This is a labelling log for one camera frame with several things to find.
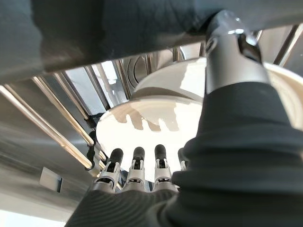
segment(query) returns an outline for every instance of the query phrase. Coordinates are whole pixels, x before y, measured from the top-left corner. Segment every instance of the stainless steel surface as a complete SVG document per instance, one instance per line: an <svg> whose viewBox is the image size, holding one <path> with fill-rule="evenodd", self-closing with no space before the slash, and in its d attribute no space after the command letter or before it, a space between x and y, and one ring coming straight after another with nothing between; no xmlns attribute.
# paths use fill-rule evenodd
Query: stainless steel surface
<svg viewBox="0 0 303 227"><path fill-rule="evenodd" d="M173 62L178 62L180 60L182 60L181 57L181 49L179 46L175 46L174 48L172 48L172 60Z"/></svg>
<svg viewBox="0 0 303 227"><path fill-rule="evenodd" d="M62 104L89 132L90 128L82 115L54 77L49 75L45 79ZM86 142L32 80L19 81L10 86L86 155ZM92 176L2 95L0 105L0 210L66 221L89 188ZM39 184L43 167L63 178L60 193Z"/></svg>
<svg viewBox="0 0 303 227"><path fill-rule="evenodd" d="M179 50L180 60L187 59L185 51L182 48ZM123 60L125 72L127 72L127 82L131 89L134 89L138 83L147 77L147 67L151 67L151 71L157 71L161 68L173 64L173 52L171 50L163 50L159 52L152 52L147 55L137 55Z"/></svg>
<svg viewBox="0 0 303 227"><path fill-rule="evenodd" d="M56 106L60 113L65 117L65 119L72 125L72 127L79 133L85 142L92 146L94 145L94 140L85 132L82 126L76 121L76 119L70 114L70 112L62 105L57 96L52 92L49 86L44 82L41 77L33 77L32 81L40 88L40 90L46 95L51 103Z"/></svg>
<svg viewBox="0 0 303 227"><path fill-rule="evenodd" d="M79 112L82 114L83 118L87 120L89 118L89 115L81 106L79 100L76 98L76 93L74 92L66 78L62 75L62 73L54 73L53 76L55 77L59 85L62 87L62 89L65 91L67 96L70 98L70 100L75 104Z"/></svg>
<svg viewBox="0 0 303 227"><path fill-rule="evenodd" d="M152 54L147 53L144 55L145 67L147 75L152 73Z"/></svg>
<svg viewBox="0 0 303 227"><path fill-rule="evenodd" d="M52 125L43 119L33 108L31 108L9 85L0 86L0 92L4 95L19 111L30 119L43 132L55 140L62 148L76 158L87 169L92 167L91 162L62 134Z"/></svg>
<svg viewBox="0 0 303 227"><path fill-rule="evenodd" d="M117 97L113 94L111 85L107 79L107 76L104 72L103 66L101 63L96 64L96 65L92 65L94 72L96 73L96 76L99 77L102 82L104 83L104 94L108 99L109 105L111 107L114 107L115 105L119 104L119 100L117 99Z"/></svg>
<svg viewBox="0 0 303 227"><path fill-rule="evenodd" d="M201 45L200 45L199 57L205 57L205 55L206 55L205 45L206 45L206 42L204 40L201 42Z"/></svg>
<svg viewBox="0 0 303 227"><path fill-rule="evenodd" d="M99 84L99 81L97 79L97 76L96 76L96 74L95 74L92 66L85 66L84 69L85 69L85 71L86 71L86 73L87 73L87 75L88 75L88 77L89 77L92 85L94 86L94 88L95 88L95 90L96 90L96 92L97 92L97 94L99 96L99 99L101 100L104 108L106 110L109 110L110 109L110 105L109 105L109 103L108 103L108 101L107 101L107 99L105 97L104 91L102 90L102 87Z"/></svg>
<svg viewBox="0 0 303 227"><path fill-rule="evenodd" d="M296 42L300 38L303 31L303 24L294 25L292 30L290 31L287 39L285 40L279 54L277 55L274 64L279 66L285 66L286 62L288 61L291 51L293 50Z"/></svg>
<svg viewBox="0 0 303 227"><path fill-rule="evenodd" d="M67 81L67 83L69 84L69 86L71 87L73 93L75 94L76 99L78 100L78 102L80 103L80 105L82 106L82 108L85 110L85 112L88 113L88 115L92 114L87 103L85 103L84 99L82 98L82 96L80 95L79 91L77 90L76 86L74 85L71 77L73 76L73 74L71 75L71 71L75 71L75 70L67 70L65 72L61 72L62 76L65 78L65 80Z"/></svg>
<svg viewBox="0 0 303 227"><path fill-rule="evenodd" d="M122 60L121 59L116 60L114 63L115 63L115 66L116 66L118 77L121 80L125 96L126 96L127 99L130 99L131 98L131 92L130 92L130 89L129 89L129 86L128 86L128 83L127 83L126 74L125 74L125 70L123 68Z"/></svg>
<svg viewBox="0 0 303 227"><path fill-rule="evenodd" d="M259 40L260 40L262 34L263 34L263 30L258 31L258 33L257 33L257 35L256 35L256 39L257 39L258 42L259 42Z"/></svg>

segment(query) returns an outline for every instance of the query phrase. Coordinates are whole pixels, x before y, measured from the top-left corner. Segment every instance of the dark gray sleeve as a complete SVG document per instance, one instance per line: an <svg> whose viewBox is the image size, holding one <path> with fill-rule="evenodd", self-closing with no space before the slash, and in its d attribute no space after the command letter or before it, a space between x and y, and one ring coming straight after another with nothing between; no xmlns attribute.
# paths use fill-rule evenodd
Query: dark gray sleeve
<svg viewBox="0 0 303 227"><path fill-rule="evenodd" d="M197 136L176 172L178 197L150 210L154 226L303 226L303 132L275 89L247 82L204 99Z"/></svg>

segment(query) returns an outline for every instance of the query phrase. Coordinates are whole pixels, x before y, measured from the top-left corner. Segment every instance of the metal cylinder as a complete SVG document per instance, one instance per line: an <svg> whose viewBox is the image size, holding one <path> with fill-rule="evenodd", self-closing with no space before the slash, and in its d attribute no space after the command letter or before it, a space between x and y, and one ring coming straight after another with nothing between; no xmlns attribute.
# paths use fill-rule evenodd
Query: metal cylinder
<svg viewBox="0 0 303 227"><path fill-rule="evenodd" d="M85 109L81 106L80 102L75 97L76 95L73 94L74 91L69 85L68 81L65 79L63 75L60 75L60 73L54 73L54 78L57 80L58 84L61 86L61 88L65 91L67 96L70 98L70 100L75 104L79 112L82 114L83 118L87 120L89 118L88 113L85 111Z"/></svg>
<svg viewBox="0 0 303 227"><path fill-rule="evenodd" d="M100 98L100 100L101 100L104 108L106 110L109 110L110 109L110 105L109 105L109 103L108 103L108 101L106 99L104 91L102 90L102 87L101 87L101 85L100 85L100 83L98 81L98 78L97 78L97 76L96 76L96 74L95 74L92 66L85 66L84 69L85 69L87 75L89 76L89 79L90 79L92 85L94 86L94 89L96 90L96 93L98 94L98 96L99 96L99 98Z"/></svg>
<svg viewBox="0 0 303 227"><path fill-rule="evenodd" d="M116 60L113 62L113 64L116 67L118 77L121 80L122 87L123 87L126 98L131 99L132 94L131 94L131 92L129 90L129 86L127 84L126 74L125 74L125 70L123 68L122 60L121 59Z"/></svg>
<svg viewBox="0 0 303 227"><path fill-rule="evenodd" d="M31 120L42 131L55 140L63 149L76 158L84 167L90 169L91 162L62 134L60 134L49 122L41 117L31 108L9 85L0 86L0 93L3 94L25 117Z"/></svg>
<svg viewBox="0 0 303 227"><path fill-rule="evenodd" d="M72 127L79 133L81 137L89 146L94 145L94 140L85 132L82 126L76 121L76 119L70 114L70 112L63 106L57 96L52 92L49 86L44 82L41 77L33 77L32 81L40 88L45 96L57 107L60 113L65 119L72 125Z"/></svg>

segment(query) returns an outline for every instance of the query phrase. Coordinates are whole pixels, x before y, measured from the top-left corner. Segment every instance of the robotic arm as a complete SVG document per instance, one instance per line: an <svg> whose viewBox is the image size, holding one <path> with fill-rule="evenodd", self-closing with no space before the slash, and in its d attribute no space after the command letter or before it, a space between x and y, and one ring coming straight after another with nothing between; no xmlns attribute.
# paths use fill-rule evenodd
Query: robotic arm
<svg viewBox="0 0 303 227"><path fill-rule="evenodd" d="M66 226L303 225L303 132L270 86L257 40L226 10L212 18L206 40L203 110L197 136L179 151L182 171L171 177L158 145L155 186L146 192L144 150L136 148L115 193L123 154L114 160L114 150Z"/></svg>

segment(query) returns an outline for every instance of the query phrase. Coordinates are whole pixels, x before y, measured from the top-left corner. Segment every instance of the gray panel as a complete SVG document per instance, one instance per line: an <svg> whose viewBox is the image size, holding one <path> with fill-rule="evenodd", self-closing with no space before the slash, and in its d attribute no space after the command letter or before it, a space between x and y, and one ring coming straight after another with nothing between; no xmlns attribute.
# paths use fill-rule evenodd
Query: gray panel
<svg viewBox="0 0 303 227"><path fill-rule="evenodd" d="M11 86L83 154L86 154L85 141L32 81L22 81ZM61 100L86 127L78 110L72 107L72 103L66 97ZM0 193L38 203L44 207L72 212L91 183L90 174L3 96L0 96L0 105ZM60 193L39 184L44 166L63 178ZM16 206L16 211L20 210L17 208L20 206L19 203L11 204L13 205ZM5 210L6 205L0 202L0 209ZM22 212L42 215L40 212L35 214L31 210L28 213L26 210ZM57 219L58 214L47 212L43 217Z"/></svg>

